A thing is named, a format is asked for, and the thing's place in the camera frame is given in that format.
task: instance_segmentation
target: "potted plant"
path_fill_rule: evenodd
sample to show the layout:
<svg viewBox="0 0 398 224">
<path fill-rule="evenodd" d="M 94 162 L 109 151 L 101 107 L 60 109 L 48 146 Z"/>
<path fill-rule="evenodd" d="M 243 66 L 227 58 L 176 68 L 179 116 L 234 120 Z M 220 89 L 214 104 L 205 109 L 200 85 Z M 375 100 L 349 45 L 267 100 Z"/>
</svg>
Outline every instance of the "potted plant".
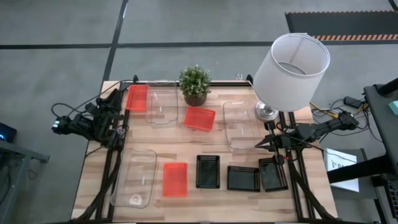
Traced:
<svg viewBox="0 0 398 224">
<path fill-rule="evenodd" d="M 185 101 L 191 106 L 200 106 L 205 103 L 211 78 L 208 72 L 199 65 L 187 67 L 180 72 L 180 89 Z"/>
</svg>

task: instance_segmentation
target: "wooden table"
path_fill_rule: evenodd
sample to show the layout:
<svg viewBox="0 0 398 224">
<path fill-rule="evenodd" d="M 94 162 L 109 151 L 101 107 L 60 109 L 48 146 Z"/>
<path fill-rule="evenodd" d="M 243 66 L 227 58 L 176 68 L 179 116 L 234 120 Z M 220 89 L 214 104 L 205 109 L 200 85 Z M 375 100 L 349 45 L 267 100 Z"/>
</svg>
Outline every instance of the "wooden table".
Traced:
<svg viewBox="0 0 398 224">
<path fill-rule="evenodd" d="M 105 82 L 103 89 L 107 89 L 113 83 L 115 82 Z M 297 220 L 290 181 L 288 181 L 289 189 L 280 192 L 265 193 L 263 188 L 259 193 L 226 189 L 227 166 L 258 167 L 258 159 L 273 155 L 263 149 L 232 150 L 228 146 L 223 103 L 231 100 L 252 100 L 255 103 L 258 101 L 251 87 L 211 87 L 211 93 L 204 105 L 204 108 L 216 111 L 215 125 L 210 132 L 192 130 L 183 125 L 188 105 L 180 91 L 178 91 L 179 114 L 176 127 L 153 128 L 145 121 L 145 115 L 131 112 L 124 157 L 128 156 L 133 148 L 151 149 L 157 153 L 157 171 L 148 207 L 144 209 L 116 207 L 114 222 L 276 222 Z M 295 118 L 298 123 L 312 123 L 309 106 L 296 111 Z M 259 139 L 262 139 L 267 131 L 260 122 L 258 122 L 258 127 L 262 136 Z M 97 142 L 90 142 L 88 152 L 98 146 Z M 220 189 L 196 188 L 196 158 L 199 154 L 220 156 Z M 105 158 L 105 149 L 86 158 L 72 218 L 82 214 L 98 193 Z M 321 151 L 306 149 L 303 151 L 303 158 L 312 192 L 328 212 L 337 217 Z M 188 164 L 187 197 L 165 198 L 162 196 L 165 162 L 186 162 Z M 284 169 L 288 180 L 290 180 L 286 163 Z M 307 217 L 307 206 L 301 190 L 300 198 L 303 213 Z M 108 210 L 108 202 L 109 196 L 105 200 L 104 214 Z"/>
</svg>

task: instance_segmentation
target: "white paper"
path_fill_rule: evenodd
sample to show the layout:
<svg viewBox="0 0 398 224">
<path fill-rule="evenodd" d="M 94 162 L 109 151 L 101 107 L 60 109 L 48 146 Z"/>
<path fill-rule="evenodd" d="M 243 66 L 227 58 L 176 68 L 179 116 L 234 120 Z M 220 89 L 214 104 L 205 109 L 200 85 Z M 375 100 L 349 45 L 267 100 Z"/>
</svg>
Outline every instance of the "white paper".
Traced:
<svg viewBox="0 0 398 224">
<path fill-rule="evenodd" d="M 328 171 L 339 169 L 339 168 L 344 167 L 344 166 L 350 166 L 350 165 L 356 164 L 356 156 L 353 156 L 353 155 L 350 155 L 350 154 L 347 154 L 347 153 L 343 153 L 343 152 L 339 152 L 339 151 L 336 151 L 336 150 L 332 150 L 332 149 L 326 149 L 326 150 L 329 153 L 336 154 L 338 156 L 341 156 L 341 157 L 345 158 L 345 159 L 342 159 L 342 158 L 340 158 L 338 156 L 325 153 L 326 169 Z M 359 192 L 358 179 L 346 180 L 346 181 L 342 181 L 342 182 L 333 183 L 333 184 L 330 184 L 330 185 L 334 186 L 334 187 L 339 187 L 341 189 L 346 189 L 346 190 L 352 190 L 352 191 L 355 191 L 355 192 Z"/>
</svg>

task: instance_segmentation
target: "small green plant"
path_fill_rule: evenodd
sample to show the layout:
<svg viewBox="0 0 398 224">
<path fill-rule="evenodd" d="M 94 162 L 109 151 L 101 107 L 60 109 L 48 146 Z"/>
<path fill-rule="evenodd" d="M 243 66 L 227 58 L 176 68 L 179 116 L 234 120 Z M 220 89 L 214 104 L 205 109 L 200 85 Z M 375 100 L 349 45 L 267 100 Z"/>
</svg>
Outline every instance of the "small green plant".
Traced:
<svg viewBox="0 0 398 224">
<path fill-rule="evenodd" d="M 209 83 L 211 78 L 208 72 L 199 65 L 187 67 L 180 72 L 180 89 L 184 96 L 205 96 L 211 93 Z"/>
</svg>

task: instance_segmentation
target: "plant pot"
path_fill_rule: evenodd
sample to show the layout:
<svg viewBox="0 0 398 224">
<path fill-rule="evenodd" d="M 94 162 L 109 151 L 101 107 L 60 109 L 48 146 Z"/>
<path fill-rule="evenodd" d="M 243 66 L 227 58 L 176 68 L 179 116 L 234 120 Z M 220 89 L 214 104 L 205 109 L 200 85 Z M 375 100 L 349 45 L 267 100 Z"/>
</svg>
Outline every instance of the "plant pot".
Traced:
<svg viewBox="0 0 398 224">
<path fill-rule="evenodd" d="M 185 102 L 190 106 L 201 106 L 206 102 L 207 95 L 204 96 L 184 96 Z"/>
</svg>

